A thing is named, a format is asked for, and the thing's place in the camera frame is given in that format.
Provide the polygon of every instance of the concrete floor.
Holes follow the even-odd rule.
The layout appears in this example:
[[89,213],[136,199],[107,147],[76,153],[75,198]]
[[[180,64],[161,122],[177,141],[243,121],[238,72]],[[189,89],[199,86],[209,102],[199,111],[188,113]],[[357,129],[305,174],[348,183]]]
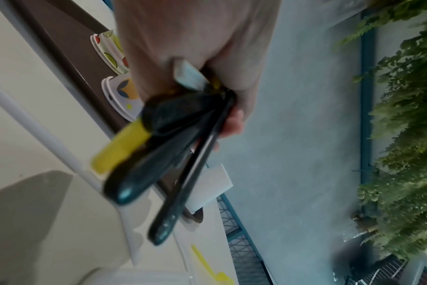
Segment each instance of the concrete floor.
[[334,47],[358,18],[326,29],[313,2],[283,2],[255,114],[209,160],[279,285],[334,284],[358,246],[342,234],[358,208],[360,47]]

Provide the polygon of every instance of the green plant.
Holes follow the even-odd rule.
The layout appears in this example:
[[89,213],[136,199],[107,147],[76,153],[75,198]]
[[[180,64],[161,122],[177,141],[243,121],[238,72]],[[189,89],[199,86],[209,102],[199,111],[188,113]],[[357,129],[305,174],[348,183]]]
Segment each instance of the green plant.
[[[427,0],[404,0],[362,21],[347,43],[389,22],[427,12]],[[420,35],[402,42],[392,57],[369,72],[387,84],[372,115],[372,138],[402,130],[377,161],[389,173],[361,185],[363,203],[378,201],[379,231],[370,240],[382,251],[407,258],[427,248],[427,20]]]

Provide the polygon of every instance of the brown tray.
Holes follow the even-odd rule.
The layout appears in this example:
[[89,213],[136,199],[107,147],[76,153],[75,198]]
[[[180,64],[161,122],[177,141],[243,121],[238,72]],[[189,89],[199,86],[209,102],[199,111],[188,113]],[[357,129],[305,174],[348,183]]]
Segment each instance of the brown tray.
[[[90,42],[91,35],[105,32],[107,28],[72,0],[8,1],[107,126],[113,132],[119,132],[128,122],[110,106],[101,89],[101,81],[116,74],[102,61]],[[181,171],[182,167],[172,169],[157,183],[164,195],[173,189]],[[195,215],[185,209],[184,215],[197,223],[203,221],[202,209]]]

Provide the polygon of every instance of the white table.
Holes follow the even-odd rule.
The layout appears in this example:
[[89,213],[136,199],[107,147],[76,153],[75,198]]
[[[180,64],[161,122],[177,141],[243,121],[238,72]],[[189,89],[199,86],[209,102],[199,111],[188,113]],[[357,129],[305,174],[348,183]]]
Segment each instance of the white table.
[[[106,27],[114,27],[114,17],[101,0],[77,0],[76,3]],[[30,145],[37,153],[51,157],[36,162],[21,159],[26,151],[6,152],[6,157],[11,156],[10,166],[14,166],[16,160],[22,162],[13,172],[0,175],[0,188],[12,183],[23,185],[22,179],[54,169],[62,175],[74,176],[53,224],[39,244],[35,260],[31,261],[34,268],[31,284],[50,284],[52,280],[54,285],[66,285],[96,267],[132,268],[132,261],[140,269],[185,271],[173,236],[159,247],[146,239],[148,227],[162,205],[162,198],[153,187],[135,204],[121,208],[120,216],[93,190],[93,187],[100,189],[101,182],[84,166],[109,142],[109,134],[81,98],[33,34],[0,1],[0,105],[4,109],[0,108],[0,114],[10,114],[17,121],[9,118],[12,120],[9,134],[23,127],[33,135]],[[18,116],[19,110],[29,116]],[[21,140],[21,136],[6,137]],[[204,207],[202,224],[181,219],[175,231],[183,246],[190,248],[195,244],[214,271],[225,272],[238,284],[216,201]],[[199,283],[211,283],[212,279],[197,259],[192,260]],[[7,270],[6,274],[14,275],[15,270]]]

